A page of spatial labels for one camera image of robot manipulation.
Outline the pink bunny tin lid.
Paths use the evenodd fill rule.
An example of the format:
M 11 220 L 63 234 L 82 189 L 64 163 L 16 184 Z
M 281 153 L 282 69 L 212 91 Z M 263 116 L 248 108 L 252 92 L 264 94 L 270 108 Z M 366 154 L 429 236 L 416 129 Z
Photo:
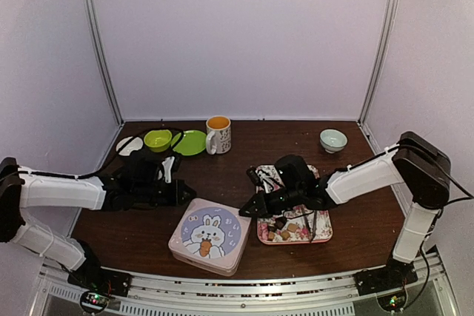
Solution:
M 191 200 L 168 242 L 171 253 L 220 258 L 243 255 L 252 219 L 238 209 L 202 198 Z

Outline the metal tongs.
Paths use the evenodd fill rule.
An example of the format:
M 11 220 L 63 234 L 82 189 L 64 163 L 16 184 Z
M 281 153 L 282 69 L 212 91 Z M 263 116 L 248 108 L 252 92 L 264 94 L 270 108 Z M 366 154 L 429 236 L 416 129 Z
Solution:
M 312 243 L 316 238 L 318 213 L 317 211 L 307 210 L 304 208 L 302 209 L 301 214 L 304 222 L 304 237 L 309 243 Z

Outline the pink tin box with dividers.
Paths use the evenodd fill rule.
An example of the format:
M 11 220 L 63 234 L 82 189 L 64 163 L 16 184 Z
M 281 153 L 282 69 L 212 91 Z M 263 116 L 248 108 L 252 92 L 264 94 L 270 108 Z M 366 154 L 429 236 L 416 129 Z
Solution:
M 203 258 L 200 255 L 180 254 L 175 252 L 173 252 L 172 255 L 175 259 L 183 263 L 225 277 L 233 276 L 241 261 L 241 255 L 234 253 L 220 258 Z

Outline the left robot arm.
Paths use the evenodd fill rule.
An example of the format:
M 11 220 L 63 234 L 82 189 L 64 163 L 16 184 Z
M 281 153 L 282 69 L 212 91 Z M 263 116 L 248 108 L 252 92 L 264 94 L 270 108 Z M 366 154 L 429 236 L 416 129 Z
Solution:
M 90 289 L 100 289 L 107 275 L 85 243 L 60 235 L 25 210 L 49 206 L 115 212 L 138 205 L 182 206 L 197 193 L 173 177 L 180 163 L 175 155 L 159 160 L 136 152 L 114 172 L 67 175 L 21 167 L 15 158 L 7 157 L 1 161 L 1 242 L 17 243 L 77 270 Z

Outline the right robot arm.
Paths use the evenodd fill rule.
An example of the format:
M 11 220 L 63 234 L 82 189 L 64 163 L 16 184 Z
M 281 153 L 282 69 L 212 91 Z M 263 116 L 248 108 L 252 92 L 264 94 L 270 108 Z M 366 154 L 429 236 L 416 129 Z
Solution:
M 394 241 L 391 262 L 380 271 L 384 286 L 393 288 L 408 275 L 436 215 L 450 198 L 452 163 L 447 153 L 420 135 L 407 131 L 382 152 L 360 163 L 316 176 L 300 155 L 285 155 L 274 165 L 282 186 L 256 192 L 238 211 L 241 217 L 269 218 L 304 206 L 329 211 L 358 198 L 392 192 L 404 185 L 412 203 Z

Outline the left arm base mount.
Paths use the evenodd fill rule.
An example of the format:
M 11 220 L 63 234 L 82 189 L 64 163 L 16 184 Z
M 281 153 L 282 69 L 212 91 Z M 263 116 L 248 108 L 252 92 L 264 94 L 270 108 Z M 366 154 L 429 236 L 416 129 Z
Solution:
M 131 274 L 104 269 L 96 254 L 84 241 L 79 241 L 84 250 L 85 261 L 77 270 L 63 270 L 68 274 L 67 282 L 85 289 L 79 298 L 79 306 L 86 315 L 103 312 L 115 296 L 126 297 L 130 289 Z

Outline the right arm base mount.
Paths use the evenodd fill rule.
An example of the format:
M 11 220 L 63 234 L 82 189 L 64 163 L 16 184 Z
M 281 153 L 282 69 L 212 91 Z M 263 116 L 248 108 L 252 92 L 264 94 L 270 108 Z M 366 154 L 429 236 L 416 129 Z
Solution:
M 358 294 L 375 295 L 378 305 L 386 312 L 400 312 L 408 301 L 406 286 L 418 280 L 413 263 L 396 260 L 385 266 L 361 270 L 353 277 Z

